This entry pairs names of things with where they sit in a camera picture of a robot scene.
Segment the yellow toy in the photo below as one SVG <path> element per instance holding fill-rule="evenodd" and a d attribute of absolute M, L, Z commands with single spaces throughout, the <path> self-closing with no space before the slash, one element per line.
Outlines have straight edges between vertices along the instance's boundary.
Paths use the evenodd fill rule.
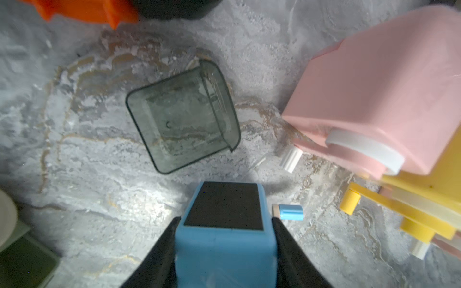
<path fill-rule="evenodd" d="M 412 253 L 424 258 L 435 234 L 451 240 L 461 230 L 461 126 L 429 175 L 384 175 L 390 198 L 351 183 L 339 208 L 352 215 L 361 196 L 404 216 L 400 228 L 418 241 Z"/>

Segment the blue plastic block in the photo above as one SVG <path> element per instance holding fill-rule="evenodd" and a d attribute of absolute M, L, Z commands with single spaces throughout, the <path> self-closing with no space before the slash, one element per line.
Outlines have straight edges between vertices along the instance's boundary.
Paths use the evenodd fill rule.
<path fill-rule="evenodd" d="M 195 191 L 176 229 L 175 268 L 178 287 L 275 288 L 277 241 L 263 187 L 257 185 L 259 207 L 254 207 L 260 209 L 260 230 L 184 225 L 202 185 Z M 226 210 L 226 204 L 220 203 L 219 197 L 213 201 L 219 209 Z M 251 210 L 237 209 L 237 213 L 244 217 L 251 214 Z"/>

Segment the black top surface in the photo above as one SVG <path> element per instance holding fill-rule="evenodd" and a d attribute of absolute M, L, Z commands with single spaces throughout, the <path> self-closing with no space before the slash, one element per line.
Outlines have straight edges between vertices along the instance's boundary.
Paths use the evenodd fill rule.
<path fill-rule="evenodd" d="M 264 230 L 258 185 L 204 182 L 184 225 Z"/>

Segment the blue object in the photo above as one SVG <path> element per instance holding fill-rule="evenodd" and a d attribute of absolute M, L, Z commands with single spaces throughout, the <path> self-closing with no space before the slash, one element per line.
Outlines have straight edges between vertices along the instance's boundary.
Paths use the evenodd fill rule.
<path fill-rule="evenodd" d="M 282 220 L 304 220 L 304 212 L 301 205 L 279 204 L 280 219 Z"/>
<path fill-rule="evenodd" d="M 201 183 L 176 229 L 175 254 L 179 288 L 275 288 L 277 241 L 262 185 Z"/>

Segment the orange toy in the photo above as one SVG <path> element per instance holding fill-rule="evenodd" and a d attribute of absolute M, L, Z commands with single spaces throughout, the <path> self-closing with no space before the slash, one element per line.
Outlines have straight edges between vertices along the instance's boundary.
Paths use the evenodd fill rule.
<path fill-rule="evenodd" d="M 94 23 L 109 23 L 115 29 L 120 21 L 138 22 L 138 11 L 129 0 L 22 0 L 35 6 L 49 21 L 54 14 Z"/>

